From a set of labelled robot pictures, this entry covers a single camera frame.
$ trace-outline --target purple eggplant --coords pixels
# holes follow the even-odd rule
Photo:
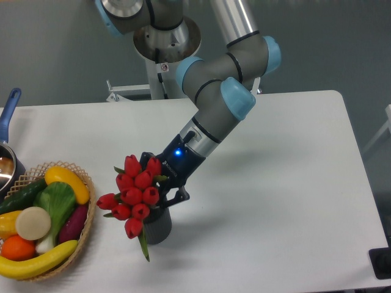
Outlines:
[[[79,239],[81,231],[83,230],[84,224],[87,220],[87,215],[88,206],[80,205],[75,209],[68,221],[60,230],[59,244],[69,240]]]

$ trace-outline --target wicker basket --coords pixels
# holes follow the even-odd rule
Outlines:
[[[96,205],[95,188],[93,186],[91,177],[88,176],[86,171],[84,171],[82,168],[78,167],[75,164],[59,161],[59,162],[44,163],[43,165],[36,166],[36,168],[31,168],[29,171],[26,171],[24,175],[21,175],[18,181],[15,181],[15,184],[11,187],[10,191],[8,191],[6,197],[11,197],[16,191],[20,190],[22,187],[28,185],[29,183],[35,181],[36,179],[44,177],[47,169],[55,165],[65,167],[73,171],[87,186],[90,192],[90,201],[89,201],[87,220],[84,224],[84,229],[80,235],[79,243],[75,252],[65,262],[39,276],[29,278],[29,279],[23,279],[22,281],[42,281],[54,277],[59,273],[63,272],[80,254],[84,244],[86,243],[87,237],[89,235],[89,231],[91,229],[93,215],[95,213],[95,205]],[[4,241],[0,239],[0,251],[3,243]]]

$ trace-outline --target orange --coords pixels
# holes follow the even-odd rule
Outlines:
[[[25,261],[35,256],[34,241],[23,239],[19,235],[9,237],[1,247],[1,256],[11,261]]]

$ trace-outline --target robotic arm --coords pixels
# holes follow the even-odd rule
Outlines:
[[[156,157],[169,179],[161,186],[160,207],[189,199],[185,184],[226,136],[245,119],[255,97],[242,85],[275,70],[281,61],[278,44],[262,37],[245,0],[211,0],[228,52],[206,62],[193,56],[200,44],[199,30],[182,15],[181,0],[96,0],[107,27],[116,34],[135,31],[134,43],[141,56],[160,68],[174,68],[174,76],[148,71],[161,85],[164,96],[186,95],[198,112]],[[151,153],[143,153],[146,164]],[[175,197],[166,200],[171,189]]]

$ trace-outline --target blue pan handle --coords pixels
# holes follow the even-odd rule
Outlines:
[[[8,97],[5,107],[0,116],[0,142],[8,142],[8,128],[10,126],[11,117],[16,105],[19,102],[22,91],[18,88],[13,89]]]

